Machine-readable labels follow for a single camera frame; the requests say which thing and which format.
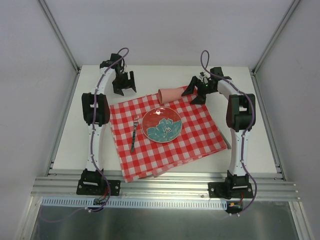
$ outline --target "cup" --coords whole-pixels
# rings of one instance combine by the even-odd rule
[[[183,87],[179,88],[162,88],[158,90],[158,100],[160,104],[166,104],[171,101],[179,100],[182,98],[184,92]]]

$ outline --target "plate rim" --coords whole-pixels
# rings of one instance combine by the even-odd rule
[[[181,121],[181,128],[180,128],[179,134],[180,134],[181,131],[182,131],[182,125],[183,125],[182,123],[183,123],[183,122],[182,122],[182,118],[181,118],[181,116],[179,115],[179,113],[177,113],[176,110],[174,110],[174,109],[172,109],[171,107],[168,107],[168,106],[158,106],[158,107],[154,107],[154,108],[150,109],[149,111],[147,111],[147,112],[144,114],[144,116],[142,117],[142,120],[141,120],[141,128],[142,128],[143,134],[144,134],[149,140],[151,140],[151,141],[153,141],[153,142],[155,142],[155,143],[165,144],[165,143],[169,143],[169,142],[175,140],[175,139],[179,136],[179,134],[178,134],[174,139],[172,139],[172,140],[170,140],[170,141],[155,141],[155,140],[152,140],[151,138],[148,137],[148,135],[145,133],[144,128],[143,128],[143,121],[144,121],[145,116],[147,115],[147,113],[151,112],[151,111],[154,110],[154,109],[159,109],[159,108],[171,109],[172,111],[174,111],[174,112],[179,116],[180,121]]]

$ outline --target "plate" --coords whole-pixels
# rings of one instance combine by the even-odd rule
[[[169,107],[157,107],[148,111],[142,119],[142,131],[150,140],[167,143],[179,136],[182,121],[179,114]]]

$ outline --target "gray wall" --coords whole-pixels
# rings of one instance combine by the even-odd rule
[[[302,0],[258,72],[289,180],[320,239],[320,1]]]
[[[0,239],[21,224],[75,72],[36,0],[0,2]]]
[[[80,65],[129,47],[133,65],[253,67],[292,0],[47,0]]]

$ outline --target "gingham napkin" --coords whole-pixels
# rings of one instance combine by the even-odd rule
[[[207,107],[204,104],[190,104],[195,97],[195,94],[191,94],[173,102],[159,104],[158,94],[152,94],[110,106],[111,131],[126,182],[159,175],[173,167],[227,148]],[[172,108],[182,120],[180,135],[167,143],[149,140],[141,128],[141,119],[145,113],[161,106]],[[136,129],[134,152],[131,153],[133,119],[136,114],[140,124]]]

